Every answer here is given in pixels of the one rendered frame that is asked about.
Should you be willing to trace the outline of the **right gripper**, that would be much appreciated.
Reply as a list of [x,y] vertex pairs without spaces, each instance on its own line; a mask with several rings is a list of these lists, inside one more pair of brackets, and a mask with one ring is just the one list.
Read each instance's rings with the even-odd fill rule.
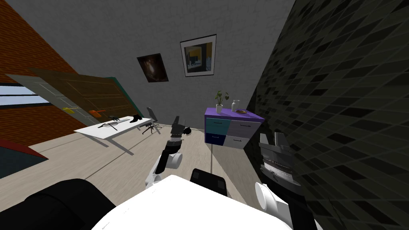
[[290,149],[287,138],[283,133],[274,133],[275,146],[270,145],[266,134],[260,134],[259,147],[263,157],[263,162],[273,165],[273,162],[283,167],[293,168],[294,153]]

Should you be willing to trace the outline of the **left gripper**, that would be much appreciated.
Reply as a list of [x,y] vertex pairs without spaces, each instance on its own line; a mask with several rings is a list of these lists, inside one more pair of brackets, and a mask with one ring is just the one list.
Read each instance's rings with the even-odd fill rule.
[[171,138],[181,138],[182,134],[188,136],[191,134],[190,127],[186,127],[186,119],[183,121],[183,125],[179,124],[180,116],[176,116],[171,126]]

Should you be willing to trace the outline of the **grey office chair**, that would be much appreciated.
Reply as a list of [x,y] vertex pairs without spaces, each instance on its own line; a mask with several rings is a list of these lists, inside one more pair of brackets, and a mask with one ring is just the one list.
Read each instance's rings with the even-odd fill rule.
[[147,129],[145,131],[142,132],[142,134],[144,134],[146,131],[151,130],[151,134],[153,134],[153,130],[159,128],[162,128],[158,125],[155,124],[155,122],[157,122],[157,118],[153,112],[153,110],[150,107],[147,107],[148,113],[152,119],[151,123],[147,123],[145,126],[147,127]]

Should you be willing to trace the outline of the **purple topped dresser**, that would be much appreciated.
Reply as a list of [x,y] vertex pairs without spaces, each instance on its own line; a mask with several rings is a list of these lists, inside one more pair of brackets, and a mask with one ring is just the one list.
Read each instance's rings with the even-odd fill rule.
[[238,109],[234,100],[232,108],[223,108],[222,102],[229,99],[228,93],[218,91],[216,107],[208,107],[204,115],[204,140],[207,144],[243,149],[265,121],[264,118]]

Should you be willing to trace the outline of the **dark frameless picture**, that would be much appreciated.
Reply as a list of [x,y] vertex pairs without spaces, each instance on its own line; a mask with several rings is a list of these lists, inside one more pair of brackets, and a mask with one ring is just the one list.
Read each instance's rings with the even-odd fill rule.
[[149,83],[169,81],[160,53],[137,57]]

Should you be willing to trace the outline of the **white framed picture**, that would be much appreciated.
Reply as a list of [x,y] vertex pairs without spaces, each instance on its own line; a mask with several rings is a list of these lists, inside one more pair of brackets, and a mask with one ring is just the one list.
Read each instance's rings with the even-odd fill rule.
[[180,43],[186,77],[214,75],[216,34]]

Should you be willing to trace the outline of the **white table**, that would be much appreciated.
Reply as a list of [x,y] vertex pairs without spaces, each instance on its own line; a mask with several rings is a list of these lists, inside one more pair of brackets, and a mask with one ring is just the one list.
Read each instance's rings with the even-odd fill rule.
[[89,127],[75,130],[75,132],[80,133],[89,139],[92,139],[93,141],[103,145],[104,147],[108,147],[108,145],[101,142],[101,140],[103,139],[109,142],[110,144],[115,145],[124,152],[133,155],[133,153],[129,149],[115,142],[113,138],[120,136],[133,129],[140,130],[141,126],[145,126],[147,123],[151,123],[152,119],[141,118],[137,119],[135,122],[132,122],[132,120],[134,120],[133,116],[126,116],[120,118],[118,121],[108,121],[101,124],[92,125]]

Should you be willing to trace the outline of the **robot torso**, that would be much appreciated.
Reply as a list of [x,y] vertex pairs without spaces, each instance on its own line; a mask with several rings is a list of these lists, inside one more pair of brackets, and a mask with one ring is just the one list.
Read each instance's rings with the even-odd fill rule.
[[170,175],[123,202],[92,230],[291,230],[280,219]]

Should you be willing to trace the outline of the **brown door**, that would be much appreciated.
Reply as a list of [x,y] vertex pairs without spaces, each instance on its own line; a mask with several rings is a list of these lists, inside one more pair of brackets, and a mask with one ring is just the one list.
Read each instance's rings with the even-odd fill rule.
[[100,123],[110,121],[110,116],[123,118],[139,113],[113,79],[38,68],[30,70],[84,111],[98,112]]

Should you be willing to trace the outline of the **grey door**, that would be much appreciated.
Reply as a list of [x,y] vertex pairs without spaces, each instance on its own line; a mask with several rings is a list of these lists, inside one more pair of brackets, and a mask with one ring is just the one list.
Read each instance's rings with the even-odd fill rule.
[[14,81],[30,89],[33,93],[42,97],[49,103],[65,111],[68,115],[82,122],[86,126],[99,124],[99,121],[88,112],[80,108],[73,101],[46,83],[43,79],[34,76],[7,75]]

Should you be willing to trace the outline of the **window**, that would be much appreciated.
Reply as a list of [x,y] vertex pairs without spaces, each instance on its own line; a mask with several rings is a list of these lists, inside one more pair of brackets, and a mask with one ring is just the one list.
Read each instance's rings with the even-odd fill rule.
[[19,83],[0,82],[0,109],[50,105],[50,102]]

